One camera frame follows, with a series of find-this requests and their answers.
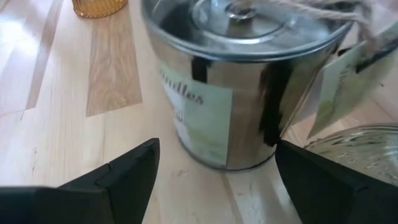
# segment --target light wood surface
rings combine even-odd
[[[397,1],[379,1],[376,27],[397,15]],[[398,121],[396,71],[314,139]],[[187,155],[157,72],[138,0],[98,20],[77,17],[71,0],[0,0],[0,185],[58,186],[158,137],[160,167],[144,223],[300,223],[275,160],[222,174]],[[306,139],[313,120],[286,139],[313,140]]]

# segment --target silver tin can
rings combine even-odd
[[[351,27],[266,2],[236,10],[225,0],[145,0],[142,16],[181,143],[220,170],[272,157]]]

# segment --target tin lid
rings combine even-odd
[[[232,0],[147,0],[142,13],[156,35],[180,50],[221,60],[277,60],[320,49],[350,22],[318,19],[266,1],[237,10]],[[341,10],[353,5],[338,4]]]
[[[398,186],[398,125],[346,129],[305,147],[350,169]]]

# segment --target paper label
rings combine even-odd
[[[377,39],[382,47],[374,57],[367,57],[365,46],[361,44],[321,69],[320,105],[308,138],[351,113],[390,73],[398,55],[398,22],[378,35]],[[382,57],[374,61],[377,55]]]
[[[191,80],[164,63],[159,67],[181,141],[195,156],[224,167],[228,154],[232,90]]]

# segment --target hanging tag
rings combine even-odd
[[[377,41],[382,47],[372,57],[362,43],[321,69],[320,104],[308,138],[351,113],[390,73],[398,56],[398,21]]]

